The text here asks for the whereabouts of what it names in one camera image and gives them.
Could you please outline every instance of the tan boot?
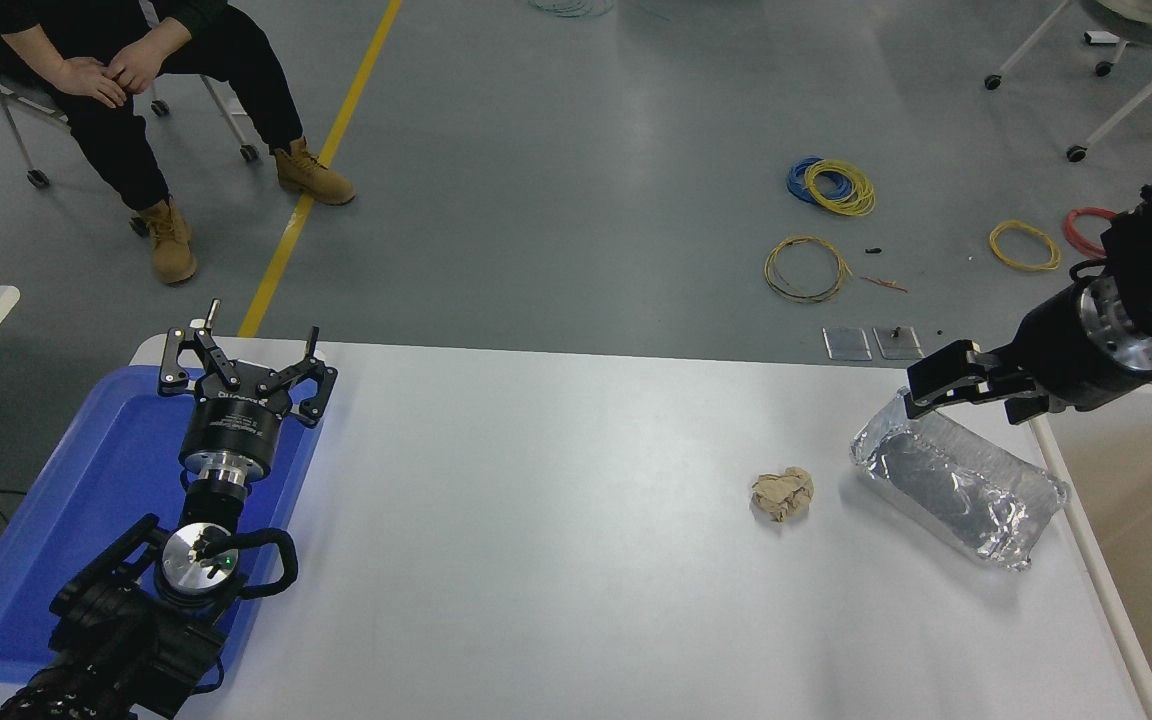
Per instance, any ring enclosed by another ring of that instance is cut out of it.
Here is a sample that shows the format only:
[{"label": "tan boot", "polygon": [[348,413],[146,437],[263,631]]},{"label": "tan boot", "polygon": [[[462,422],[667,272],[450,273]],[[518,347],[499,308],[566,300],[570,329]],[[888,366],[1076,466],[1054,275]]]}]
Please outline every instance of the tan boot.
[{"label": "tan boot", "polygon": [[154,274],[159,282],[173,285],[192,278],[198,260],[189,250],[189,225],[180,217],[175,202],[168,197],[137,215],[150,227],[150,242],[154,243]]},{"label": "tan boot", "polygon": [[278,183],[285,190],[308,192],[324,205],[344,205],[358,194],[342,174],[326,169],[308,149],[305,138],[291,142],[291,153],[274,151]]}]

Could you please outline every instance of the yellow wire coil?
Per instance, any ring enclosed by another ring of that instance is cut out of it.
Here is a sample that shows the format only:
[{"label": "yellow wire coil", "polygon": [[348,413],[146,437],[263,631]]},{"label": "yellow wire coil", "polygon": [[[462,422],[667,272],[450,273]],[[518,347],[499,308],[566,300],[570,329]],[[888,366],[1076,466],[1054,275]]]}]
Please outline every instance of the yellow wire coil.
[{"label": "yellow wire coil", "polygon": [[[780,259],[781,251],[786,250],[787,247],[801,245],[804,242],[814,242],[818,245],[824,247],[833,255],[833,262],[838,266],[838,278],[833,281],[833,285],[826,288],[826,290],[818,293],[804,293],[799,288],[794,287],[794,283],[787,281],[785,275],[781,274],[781,268],[778,267],[776,260]],[[838,295],[838,291],[842,290],[842,281],[847,279],[847,275],[851,274],[851,268],[847,265],[847,260],[842,259],[842,252],[838,251],[838,248],[832,245],[827,240],[820,240],[813,236],[796,236],[787,237],[781,241],[780,245],[773,247],[772,252],[768,253],[767,260],[763,264],[763,279],[767,281],[767,287],[771,287],[776,295],[783,297],[783,300],[789,300],[794,302],[824,302],[831,300],[831,297]]]},{"label": "yellow wire coil", "polygon": [[[1026,232],[1032,234],[1032,236],[1038,237],[1038,240],[1047,243],[1047,251],[1051,253],[1051,258],[1046,260],[1043,265],[1026,265],[1024,263],[1018,263],[1011,258],[1007,258],[1002,253],[1002,250],[998,250],[998,236],[1001,236],[1006,232]],[[1005,222],[998,223],[996,228],[990,233],[990,250],[993,251],[995,258],[1005,262],[1009,268],[1026,270],[1030,273],[1043,272],[1043,270],[1056,270],[1060,268],[1060,245],[1056,245],[1055,241],[1047,233],[1041,232],[1030,223],[1022,223],[1020,220],[1005,220]]]},{"label": "yellow wire coil", "polygon": [[[851,181],[851,195],[844,197],[842,200],[829,200],[814,183],[820,173],[838,173],[840,176],[849,179]],[[849,215],[851,218],[867,215],[869,213],[873,213],[874,205],[878,203],[874,196],[873,183],[869,182],[865,173],[844,160],[826,159],[813,164],[804,173],[803,184],[805,184],[808,191],[812,194],[813,199],[823,209],[831,210],[833,213],[840,215]]]}]

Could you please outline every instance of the crumpled paper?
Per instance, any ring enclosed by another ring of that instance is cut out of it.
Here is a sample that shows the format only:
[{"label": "crumpled paper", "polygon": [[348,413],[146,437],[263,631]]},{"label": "crumpled paper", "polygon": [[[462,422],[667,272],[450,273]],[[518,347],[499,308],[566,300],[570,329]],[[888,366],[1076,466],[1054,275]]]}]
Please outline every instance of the crumpled paper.
[{"label": "crumpled paper", "polygon": [[803,511],[812,502],[812,473],[803,468],[786,468],[783,475],[759,475],[755,483],[755,502],[776,523]]}]

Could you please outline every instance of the hand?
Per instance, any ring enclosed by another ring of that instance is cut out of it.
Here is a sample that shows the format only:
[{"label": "hand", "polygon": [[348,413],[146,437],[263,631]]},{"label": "hand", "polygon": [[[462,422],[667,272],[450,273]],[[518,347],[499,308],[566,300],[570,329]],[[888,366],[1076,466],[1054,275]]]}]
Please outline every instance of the hand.
[{"label": "hand", "polygon": [[93,97],[106,108],[122,108],[127,94],[116,82],[105,77],[105,65],[94,58],[68,58],[47,78],[51,85],[65,94]]},{"label": "hand", "polygon": [[132,94],[142,94],[150,83],[159,77],[166,54],[145,38],[134,41],[114,55],[109,67],[105,68],[105,77],[116,82]]}]

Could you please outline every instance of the seated person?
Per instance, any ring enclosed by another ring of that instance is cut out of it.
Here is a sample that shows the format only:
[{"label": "seated person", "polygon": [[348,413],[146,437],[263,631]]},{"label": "seated person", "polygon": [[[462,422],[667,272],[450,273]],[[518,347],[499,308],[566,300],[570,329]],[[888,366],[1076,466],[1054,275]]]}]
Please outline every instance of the seated person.
[{"label": "seated person", "polygon": [[36,74],[88,162],[145,218],[156,276],[172,285],[197,270],[191,232],[132,113],[132,97],[159,74],[228,81],[287,190],[326,205],[356,192],[308,150],[283,67],[251,18],[225,0],[156,0],[156,9],[162,20],[151,29],[137,0],[0,0],[0,56],[10,47]]}]

